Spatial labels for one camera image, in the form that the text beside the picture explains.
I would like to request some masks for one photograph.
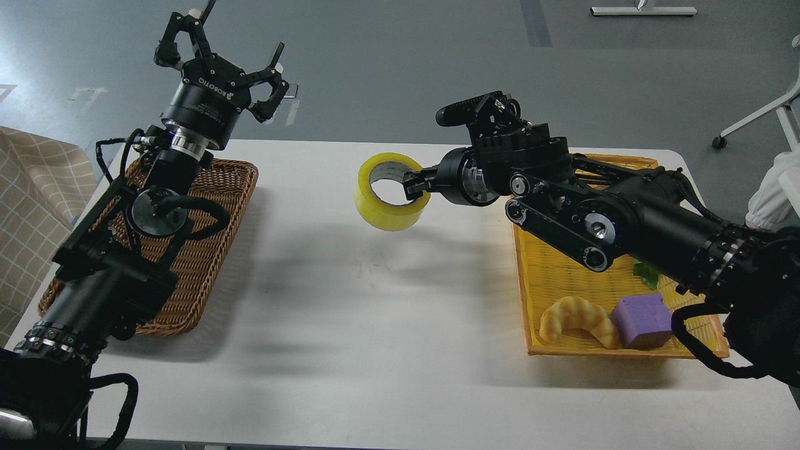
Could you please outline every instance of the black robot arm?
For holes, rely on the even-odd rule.
[[[177,286],[170,268],[183,245],[228,226],[228,211],[189,196],[189,190],[199,173],[211,168],[209,150],[226,146],[242,110],[251,109],[262,122],[271,118],[289,84],[278,63],[282,43],[270,65],[250,75],[211,52],[203,24],[213,5],[210,0],[202,12],[172,13],[156,50],[158,65],[182,73],[162,115],[164,128],[137,129],[127,139],[97,144],[110,186],[56,251],[53,261],[61,265],[56,277],[65,287],[13,352],[0,351],[0,448],[84,448],[92,391],[125,384],[118,426],[99,447],[116,448],[130,426],[138,385],[128,374],[92,377],[93,364],[109,337],[129,339],[161,311]],[[174,43],[180,31],[194,47],[194,58],[186,62]],[[272,94],[251,103],[250,87],[263,82],[273,87]],[[116,178],[102,158],[102,146],[115,143],[125,143]],[[141,154],[146,176],[141,186],[124,175],[131,150]],[[189,210],[204,211],[214,222],[194,231]],[[114,231],[115,220],[122,221],[124,232]],[[169,240],[159,260],[142,255],[142,236]]]
[[[681,293],[705,294],[705,303],[673,314],[673,329],[706,366],[800,387],[800,232],[720,219],[680,169],[631,170],[571,154],[546,124],[520,119],[519,104],[501,91],[446,106],[436,120],[466,125],[472,145],[407,173],[408,200],[430,191],[486,206],[513,195],[508,219],[587,269],[605,271],[628,254],[677,281]],[[684,200],[701,214],[683,208]],[[753,366],[723,362],[686,330],[686,319],[720,313],[728,314],[730,346]]]

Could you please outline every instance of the metal stand base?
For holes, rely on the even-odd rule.
[[[593,6],[593,16],[687,16],[698,13],[692,6],[660,6],[653,8],[636,9],[635,6]]]

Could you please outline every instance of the roll of tape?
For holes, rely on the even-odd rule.
[[[430,193],[405,205],[385,202],[375,194],[372,183],[379,179],[390,179],[402,183],[407,172],[420,171],[422,166],[399,153],[381,153],[367,159],[358,170],[358,185],[355,188],[355,207],[370,225],[386,231],[400,231],[414,225],[422,209],[430,200]]]

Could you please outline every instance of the wicker basket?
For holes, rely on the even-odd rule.
[[[130,184],[141,186],[145,175],[139,170],[139,161],[134,161],[126,172]],[[250,196],[253,194],[258,169],[251,163],[215,159],[208,171],[203,171],[194,180],[189,195],[204,197],[221,204],[230,213],[230,224],[224,231],[199,241],[187,241],[171,271],[178,276],[178,286],[166,301],[164,308],[155,319],[139,327],[142,335],[179,335],[194,328],[202,316],[211,287],[217,278],[222,261],[230,249],[236,231],[244,216]],[[190,211],[189,217],[195,221],[194,230],[210,225],[214,219],[205,212]],[[122,217],[111,221],[117,236],[125,236]],[[128,247],[125,239],[120,241]],[[142,255],[155,261],[161,258],[168,239],[142,237]],[[53,279],[39,301],[39,314],[43,315],[53,304],[56,296],[64,288],[64,283]]]
[[[587,155],[606,163],[631,169],[656,167],[654,159],[634,156]],[[564,295],[580,295],[611,312],[624,296],[653,293],[633,275],[634,260],[621,256],[607,271],[596,273],[574,262],[550,245],[514,226],[522,322],[529,355],[609,356],[615,358],[694,358],[689,350],[672,337],[663,347],[654,350],[610,350],[604,348],[591,334],[583,330],[566,330],[553,343],[539,339],[542,313]],[[701,303],[702,296],[675,292],[676,283],[661,275],[658,291],[664,304],[676,309],[690,303]],[[686,321],[686,328],[717,356],[729,355],[722,336],[722,326],[716,315],[696,317]]]

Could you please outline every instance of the yellow plastic basket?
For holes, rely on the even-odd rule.
[[[656,167],[654,159],[634,156],[587,155],[631,169]],[[624,296],[650,294],[654,291],[633,275],[634,260],[628,255],[614,261],[604,272],[592,272],[530,233],[514,225],[514,245],[517,251],[522,324],[529,355],[607,356],[614,358],[694,358],[689,350],[674,337],[661,348],[654,350],[610,350],[604,348],[589,332],[565,330],[556,341],[547,343],[539,339],[542,313],[565,295],[580,295],[604,307],[609,313]],[[661,275],[658,291],[670,309],[691,303],[701,303],[704,297],[675,292],[676,283]],[[728,344],[722,336],[722,326],[716,315],[695,317],[686,321],[689,332],[714,351],[717,356],[729,356]]]

